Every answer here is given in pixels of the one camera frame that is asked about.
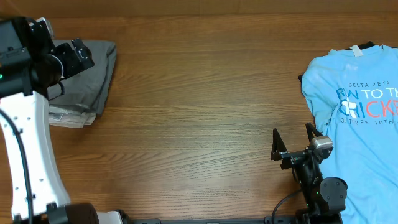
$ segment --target light blue shirt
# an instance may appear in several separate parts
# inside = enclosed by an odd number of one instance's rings
[[[348,184],[343,223],[398,223],[398,50],[376,45],[362,53],[315,58],[302,91],[317,129],[334,144],[323,177]]]

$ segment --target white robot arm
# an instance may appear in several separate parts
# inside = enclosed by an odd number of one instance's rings
[[[11,167],[14,223],[122,224],[119,212],[72,205],[49,132],[47,87],[94,66],[80,39],[55,47],[48,21],[0,22],[0,124]]]

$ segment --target blue t-shirt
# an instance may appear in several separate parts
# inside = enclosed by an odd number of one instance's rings
[[[315,58],[302,91],[317,129],[334,144],[323,177],[348,184],[343,223],[398,223],[398,50],[375,45],[362,53]]]

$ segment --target wall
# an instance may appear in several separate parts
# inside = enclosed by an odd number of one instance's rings
[[[301,12],[391,12],[391,0],[0,0],[3,14],[30,17],[114,17]],[[13,2],[16,10],[6,5]]]

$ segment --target wooden table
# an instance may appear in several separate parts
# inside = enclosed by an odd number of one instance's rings
[[[330,49],[398,45],[398,14],[267,14],[51,19],[58,39],[112,40],[118,59],[104,115],[51,127],[72,202],[133,218],[261,218],[298,189],[270,160],[272,129],[290,151],[313,121],[297,76]],[[0,221],[12,186],[0,140]],[[278,214],[305,206],[291,199]]]

